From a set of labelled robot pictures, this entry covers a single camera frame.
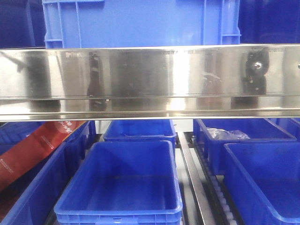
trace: bin bottom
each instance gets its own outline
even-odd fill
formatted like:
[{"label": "bin bottom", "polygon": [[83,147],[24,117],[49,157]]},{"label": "bin bottom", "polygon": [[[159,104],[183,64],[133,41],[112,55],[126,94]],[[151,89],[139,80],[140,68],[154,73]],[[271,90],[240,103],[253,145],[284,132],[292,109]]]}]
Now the bin bottom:
[{"label": "bin bottom", "polygon": [[114,176],[100,178],[85,193],[88,205],[74,210],[167,210],[176,208],[170,196],[170,176]]},{"label": "bin bottom", "polygon": [[300,218],[300,180],[259,179],[255,182],[279,215],[286,218]]}]

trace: metal shelf beam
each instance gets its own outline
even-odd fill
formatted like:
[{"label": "metal shelf beam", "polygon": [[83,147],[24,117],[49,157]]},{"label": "metal shelf beam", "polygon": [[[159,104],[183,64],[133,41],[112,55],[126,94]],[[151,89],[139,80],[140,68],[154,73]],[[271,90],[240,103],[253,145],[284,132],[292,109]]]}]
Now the metal shelf beam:
[{"label": "metal shelf beam", "polygon": [[300,45],[0,50],[0,121],[298,117]]}]

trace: clear plastic bag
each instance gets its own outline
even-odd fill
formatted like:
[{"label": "clear plastic bag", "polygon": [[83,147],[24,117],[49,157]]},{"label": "clear plastic bag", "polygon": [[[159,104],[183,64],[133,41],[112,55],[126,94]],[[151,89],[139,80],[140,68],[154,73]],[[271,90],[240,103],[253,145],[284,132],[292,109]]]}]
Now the clear plastic bag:
[{"label": "clear plastic bag", "polygon": [[213,139],[216,140],[239,140],[239,139],[250,139],[250,137],[241,132],[240,130],[224,130],[217,128],[207,128],[209,134]]}]

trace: screw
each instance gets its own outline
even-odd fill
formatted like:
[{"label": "screw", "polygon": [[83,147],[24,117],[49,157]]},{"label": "screw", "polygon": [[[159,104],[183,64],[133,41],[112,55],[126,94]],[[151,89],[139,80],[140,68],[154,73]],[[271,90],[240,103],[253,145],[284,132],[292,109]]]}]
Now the screw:
[{"label": "screw", "polygon": [[254,68],[256,69],[256,70],[259,70],[259,69],[261,69],[263,67],[263,64],[261,63],[261,62],[256,62],[256,63],[254,63]]}]

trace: plastic storage bin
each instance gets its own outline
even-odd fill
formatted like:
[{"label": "plastic storage bin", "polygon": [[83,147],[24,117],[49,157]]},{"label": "plastic storage bin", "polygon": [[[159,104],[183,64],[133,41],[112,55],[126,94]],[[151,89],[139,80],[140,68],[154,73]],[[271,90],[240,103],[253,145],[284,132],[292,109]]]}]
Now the plastic storage bin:
[{"label": "plastic storage bin", "polygon": [[[200,132],[198,140],[204,143],[204,155],[214,175],[224,174],[224,147],[226,143],[239,142],[288,142],[296,138],[268,119],[216,119],[196,120]],[[240,130],[250,139],[216,140],[207,128],[220,128],[227,131]]]},{"label": "plastic storage bin", "polygon": [[45,46],[42,0],[1,0],[0,31],[0,48]]},{"label": "plastic storage bin", "polygon": [[239,0],[43,0],[47,48],[239,44]]},{"label": "plastic storage bin", "polygon": [[44,122],[9,122],[0,127],[0,155],[19,143]]},{"label": "plastic storage bin", "polygon": [[78,169],[82,151],[91,144],[94,134],[87,131],[92,125],[91,122],[82,125],[53,154],[11,184],[9,190],[0,192],[0,199],[11,193],[16,193],[15,197],[21,195],[0,225],[41,225],[45,222]]},{"label": "plastic storage bin", "polygon": [[167,140],[172,143],[175,155],[176,132],[172,120],[114,120],[103,138],[108,142]]},{"label": "plastic storage bin", "polygon": [[98,142],[54,207],[61,225],[179,225],[169,141]]},{"label": "plastic storage bin", "polygon": [[241,43],[299,43],[299,0],[240,0]]},{"label": "plastic storage bin", "polygon": [[245,224],[300,224],[300,143],[226,144],[224,182]]},{"label": "plastic storage bin", "polygon": [[300,118],[277,118],[274,119],[281,128],[294,135],[300,141]]}]

